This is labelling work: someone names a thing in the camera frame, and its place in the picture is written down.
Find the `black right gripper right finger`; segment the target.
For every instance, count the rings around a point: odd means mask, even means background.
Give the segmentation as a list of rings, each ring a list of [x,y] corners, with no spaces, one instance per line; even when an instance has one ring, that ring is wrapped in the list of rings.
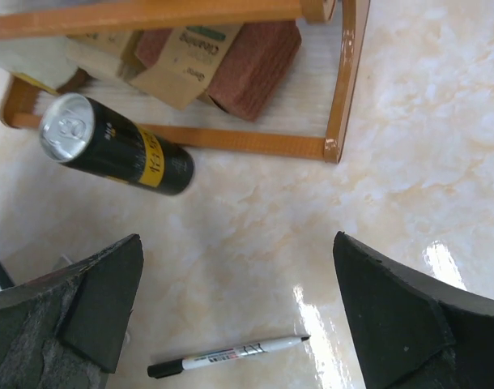
[[[494,300],[343,232],[333,258],[367,388],[494,388]]]

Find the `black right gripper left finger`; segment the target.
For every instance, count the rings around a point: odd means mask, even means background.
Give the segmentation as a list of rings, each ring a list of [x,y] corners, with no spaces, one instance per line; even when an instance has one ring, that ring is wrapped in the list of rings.
[[[137,234],[16,285],[0,263],[0,388],[103,388],[143,272]]]

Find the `black white marker pen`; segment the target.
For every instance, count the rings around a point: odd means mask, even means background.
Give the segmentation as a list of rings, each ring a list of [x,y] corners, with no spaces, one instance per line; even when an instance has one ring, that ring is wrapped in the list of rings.
[[[191,357],[182,357],[157,363],[147,367],[150,378],[167,378],[181,374],[186,370],[195,370],[226,361],[235,361],[264,353],[275,353],[302,344],[310,339],[306,336],[289,336],[272,340],[261,340],[250,344],[237,345],[215,351],[201,353]]]

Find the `black yellow drink can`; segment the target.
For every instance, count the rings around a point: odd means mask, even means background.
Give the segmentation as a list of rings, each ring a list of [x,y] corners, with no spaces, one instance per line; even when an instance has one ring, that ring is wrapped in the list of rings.
[[[118,112],[78,93],[55,99],[39,124],[45,154],[60,165],[162,195],[178,195],[194,159]]]

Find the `orange wooden shelf rack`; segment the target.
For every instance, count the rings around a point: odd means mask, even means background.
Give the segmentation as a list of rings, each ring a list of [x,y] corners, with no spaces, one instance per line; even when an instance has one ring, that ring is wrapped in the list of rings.
[[[226,113],[256,120],[283,81],[298,50],[296,21],[320,24],[332,1],[126,1],[0,15],[0,43],[12,38],[140,30],[194,47],[205,29],[239,25],[232,48],[203,95]],[[366,1],[343,2],[339,69],[322,137],[202,127],[152,125],[150,131],[181,146],[291,158],[340,160],[368,19]]]

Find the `white paper bag left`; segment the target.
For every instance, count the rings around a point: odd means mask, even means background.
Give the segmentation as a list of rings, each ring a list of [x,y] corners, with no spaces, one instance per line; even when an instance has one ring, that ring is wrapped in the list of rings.
[[[65,36],[0,41],[0,68],[47,92],[58,92],[76,75]]]

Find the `brown scouring pad pack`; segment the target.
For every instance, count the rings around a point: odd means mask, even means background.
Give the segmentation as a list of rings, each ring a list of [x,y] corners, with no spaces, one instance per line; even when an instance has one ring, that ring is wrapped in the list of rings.
[[[254,122],[300,45],[290,20],[71,36],[67,57],[94,78],[130,85],[174,109],[200,100]]]

